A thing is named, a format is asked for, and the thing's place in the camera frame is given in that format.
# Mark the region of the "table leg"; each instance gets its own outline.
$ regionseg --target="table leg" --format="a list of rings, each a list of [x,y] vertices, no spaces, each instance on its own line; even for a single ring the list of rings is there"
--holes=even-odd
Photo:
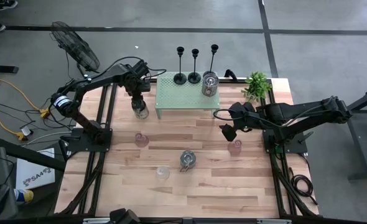
[[[161,119],[161,110],[156,109],[157,119]]]

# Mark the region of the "fan grill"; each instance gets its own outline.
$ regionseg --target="fan grill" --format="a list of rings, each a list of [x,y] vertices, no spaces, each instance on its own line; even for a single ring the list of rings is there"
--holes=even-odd
[[[90,46],[66,23],[53,22],[51,32],[59,47],[64,49],[82,67],[88,71],[96,71],[99,68],[99,60]]]

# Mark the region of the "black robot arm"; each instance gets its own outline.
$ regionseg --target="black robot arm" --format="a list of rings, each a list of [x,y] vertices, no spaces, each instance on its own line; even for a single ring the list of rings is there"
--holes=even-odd
[[[150,91],[151,84],[149,79],[141,77],[148,73],[149,68],[143,60],[138,61],[133,67],[119,63],[93,78],[75,80],[67,86],[59,88],[52,95],[51,103],[61,115],[72,118],[80,124],[92,143],[103,144],[104,134],[100,124],[96,121],[90,121],[78,110],[84,94],[90,90],[116,83],[120,87],[125,87],[127,93],[132,96],[132,109],[137,117],[144,119],[148,112],[141,93]],[[72,91],[75,92],[73,100],[67,96],[67,93]]]
[[[288,105],[287,103],[271,103],[258,106],[256,110],[251,103],[235,103],[228,110],[233,126],[228,124],[220,126],[222,133],[228,141],[233,141],[236,131],[244,132],[252,129],[271,129],[274,131],[275,143],[284,143],[291,140],[296,134],[314,128],[324,123],[345,123],[352,116],[346,108],[344,101],[337,97],[330,97],[322,101]],[[304,118],[295,124],[297,118]]]

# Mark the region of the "concrete floor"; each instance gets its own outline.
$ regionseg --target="concrete floor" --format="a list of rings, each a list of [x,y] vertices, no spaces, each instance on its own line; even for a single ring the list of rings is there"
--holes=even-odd
[[[367,30],[367,0],[264,0],[270,29]],[[64,21],[70,26],[262,29],[257,0],[20,0],[16,9],[0,12],[10,26],[49,26]],[[232,69],[245,77],[260,70],[271,77],[264,34],[79,32],[97,54],[100,70],[116,58],[135,55],[152,68],[178,69],[176,47],[186,52],[182,67],[190,70],[192,48],[200,50],[198,69],[206,70],[210,45],[218,44],[215,70]],[[271,35],[278,75],[288,78],[295,103],[337,95],[349,105],[367,91],[367,35]],[[67,80],[65,53],[47,31],[0,34],[0,65],[15,65],[17,75],[0,74],[41,105]],[[70,59],[70,76],[80,77]],[[21,95],[0,86],[0,103],[30,109]],[[22,119],[24,114],[0,108]],[[8,127],[22,122],[0,114]],[[49,132],[36,131],[34,137]],[[325,217],[367,222],[367,180],[350,184],[346,177],[362,169],[347,125],[324,124],[307,140],[312,182],[320,213]],[[0,138],[19,144],[0,128]],[[31,146],[41,149],[49,144]],[[49,209],[46,203],[38,216]]]

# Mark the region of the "green perforated shelf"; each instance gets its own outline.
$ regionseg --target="green perforated shelf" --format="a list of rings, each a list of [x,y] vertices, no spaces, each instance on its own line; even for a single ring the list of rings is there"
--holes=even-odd
[[[166,72],[157,77],[156,109],[193,109],[217,110],[220,108],[220,93],[205,96],[202,93],[202,81],[192,84],[187,81],[183,85],[174,83],[173,77],[177,72]]]

